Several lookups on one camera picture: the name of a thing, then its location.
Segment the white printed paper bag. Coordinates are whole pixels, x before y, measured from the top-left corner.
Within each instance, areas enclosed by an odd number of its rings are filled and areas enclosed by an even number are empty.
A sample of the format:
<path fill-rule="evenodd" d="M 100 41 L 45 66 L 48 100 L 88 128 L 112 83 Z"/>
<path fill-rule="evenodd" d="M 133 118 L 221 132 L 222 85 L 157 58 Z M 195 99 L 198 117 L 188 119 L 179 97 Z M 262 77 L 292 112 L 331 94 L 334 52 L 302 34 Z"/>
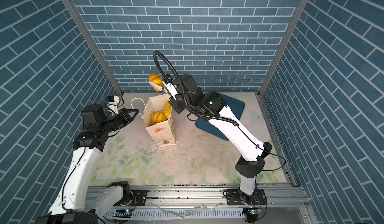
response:
<path fill-rule="evenodd" d="M 139 112 L 139 115 L 144 121 L 144 126 L 147 133 L 151 136 L 152 140 L 159 148 L 175 146 L 176 145 L 176 131 L 175 131 L 175 111 L 172 108 L 172 113 L 167 121 L 161 123 L 153 123 L 151 115 L 154 112 L 163 111 L 166 101 L 170 101 L 167 94 L 149 97 L 145 102 L 142 98 L 136 97 L 131 99 L 130 105 L 133 108 L 136 101 L 141 101 L 144 104 L 144 110 Z"/>

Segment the silver metal tongs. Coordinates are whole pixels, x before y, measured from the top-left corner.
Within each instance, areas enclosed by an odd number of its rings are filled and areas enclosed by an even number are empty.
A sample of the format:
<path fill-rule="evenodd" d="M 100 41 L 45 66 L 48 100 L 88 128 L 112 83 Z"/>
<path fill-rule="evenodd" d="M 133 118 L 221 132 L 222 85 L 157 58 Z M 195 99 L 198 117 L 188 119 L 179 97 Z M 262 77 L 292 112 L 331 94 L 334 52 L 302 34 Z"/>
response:
<path fill-rule="evenodd" d="M 156 91 L 158 91 L 158 92 L 164 92 L 164 93 L 166 93 L 168 96 L 170 96 L 170 98 L 171 99 L 177 99 L 176 97 L 175 97 L 175 95 L 172 95 L 172 93 L 173 92 L 170 92 L 169 90 L 168 90 L 168 86 L 159 86 L 158 84 L 156 84 L 156 83 L 153 83 L 153 82 L 149 82 L 149 84 L 156 90 Z"/>

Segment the small round croissant top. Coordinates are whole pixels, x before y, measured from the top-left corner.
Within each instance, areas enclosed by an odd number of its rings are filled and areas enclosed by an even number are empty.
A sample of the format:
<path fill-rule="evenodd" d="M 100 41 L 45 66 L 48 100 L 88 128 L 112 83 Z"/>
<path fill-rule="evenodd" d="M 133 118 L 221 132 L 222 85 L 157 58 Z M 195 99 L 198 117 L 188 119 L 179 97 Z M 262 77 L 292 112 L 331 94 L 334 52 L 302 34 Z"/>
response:
<path fill-rule="evenodd" d="M 150 74 L 149 84 L 157 91 L 161 92 L 164 87 L 162 78 L 158 74 Z"/>

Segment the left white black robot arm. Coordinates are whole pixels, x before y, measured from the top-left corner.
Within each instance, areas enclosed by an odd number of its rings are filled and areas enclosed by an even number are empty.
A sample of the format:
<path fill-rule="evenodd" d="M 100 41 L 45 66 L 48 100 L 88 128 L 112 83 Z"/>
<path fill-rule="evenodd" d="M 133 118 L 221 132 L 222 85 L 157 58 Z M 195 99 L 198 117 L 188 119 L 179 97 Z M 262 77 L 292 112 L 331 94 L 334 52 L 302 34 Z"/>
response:
<path fill-rule="evenodd" d="M 61 190 L 45 216 L 37 224 L 98 224 L 114 206 L 128 207 L 134 202 L 127 181 L 113 182 L 92 204 L 86 206 L 86 194 L 97 161 L 110 133 L 130 124 L 138 109 L 122 108 L 108 118 L 104 104 L 82 109 L 83 131 L 74 139 L 73 155 Z"/>

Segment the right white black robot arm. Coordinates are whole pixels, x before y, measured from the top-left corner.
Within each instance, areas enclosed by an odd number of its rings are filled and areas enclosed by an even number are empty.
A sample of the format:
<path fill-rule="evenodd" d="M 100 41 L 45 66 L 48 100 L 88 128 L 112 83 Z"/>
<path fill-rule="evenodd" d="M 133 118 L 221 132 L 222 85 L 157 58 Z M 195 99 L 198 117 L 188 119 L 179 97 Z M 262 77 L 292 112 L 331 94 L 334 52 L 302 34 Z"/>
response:
<path fill-rule="evenodd" d="M 248 205 L 267 205 L 267 197 L 257 187 L 257 175 L 263 171 L 265 158 L 272 145 L 263 143 L 241 124 L 227 102 L 215 91 L 204 94 L 191 75 L 165 79 L 164 90 L 170 95 L 170 104 L 177 113 L 188 110 L 220 130 L 239 150 L 241 157 L 235 165 L 240 174 L 239 199 Z"/>

